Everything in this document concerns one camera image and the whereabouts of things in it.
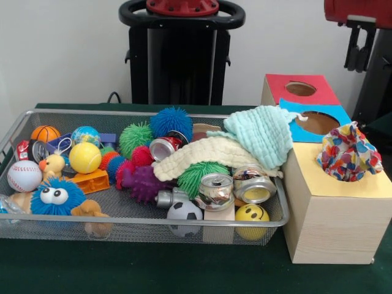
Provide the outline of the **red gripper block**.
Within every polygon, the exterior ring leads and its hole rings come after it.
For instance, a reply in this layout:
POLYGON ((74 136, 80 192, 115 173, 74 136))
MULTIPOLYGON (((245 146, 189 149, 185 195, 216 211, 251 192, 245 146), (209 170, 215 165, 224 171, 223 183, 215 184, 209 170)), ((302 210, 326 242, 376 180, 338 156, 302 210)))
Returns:
MULTIPOLYGON (((347 20, 374 23, 376 28, 391 29, 390 0, 325 0, 325 18, 336 23, 346 23, 347 20)), ((360 25, 350 24, 352 29, 344 67, 358 73, 367 71, 375 39, 375 28, 365 28, 366 40, 359 48, 358 37, 360 25)))

